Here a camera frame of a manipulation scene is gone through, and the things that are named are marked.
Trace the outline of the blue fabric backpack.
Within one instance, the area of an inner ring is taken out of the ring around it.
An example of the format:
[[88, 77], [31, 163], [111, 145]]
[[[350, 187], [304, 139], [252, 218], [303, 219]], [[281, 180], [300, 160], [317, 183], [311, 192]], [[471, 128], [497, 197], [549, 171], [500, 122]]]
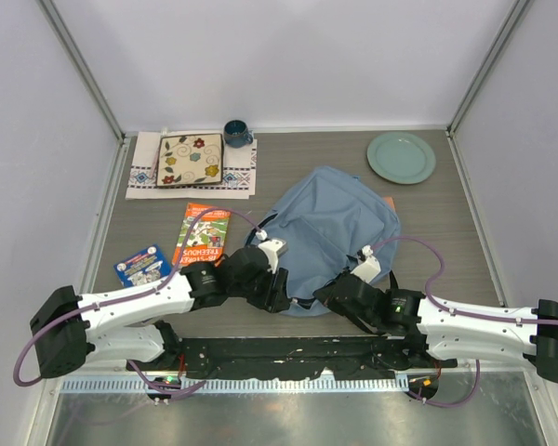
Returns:
[[286, 242], [280, 266], [288, 271], [292, 300], [281, 314], [315, 317], [328, 312], [312, 293], [344, 269], [354, 269], [357, 253], [401, 234], [394, 208], [359, 178], [334, 167], [315, 168], [288, 190], [260, 221], [269, 237]]

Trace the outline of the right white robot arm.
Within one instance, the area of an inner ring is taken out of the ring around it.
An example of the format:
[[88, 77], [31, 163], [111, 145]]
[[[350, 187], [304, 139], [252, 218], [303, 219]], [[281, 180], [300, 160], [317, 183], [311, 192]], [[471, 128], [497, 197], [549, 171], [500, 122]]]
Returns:
[[528, 362], [558, 384], [558, 303], [494, 308], [429, 297], [400, 288], [381, 291], [349, 271], [316, 290], [314, 298], [363, 331], [405, 339], [401, 353], [414, 367], [471, 359]]

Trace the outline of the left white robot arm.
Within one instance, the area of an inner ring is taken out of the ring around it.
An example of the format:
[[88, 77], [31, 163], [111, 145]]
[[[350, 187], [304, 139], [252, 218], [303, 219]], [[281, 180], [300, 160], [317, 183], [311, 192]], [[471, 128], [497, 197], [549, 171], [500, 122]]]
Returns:
[[138, 327], [150, 319], [219, 307], [230, 298], [269, 313], [288, 309], [287, 271], [279, 265], [285, 250], [283, 241], [270, 239], [144, 285], [84, 295], [72, 286], [57, 289], [30, 321], [41, 378], [61, 377], [92, 361], [172, 369], [179, 359], [177, 339], [168, 329]]

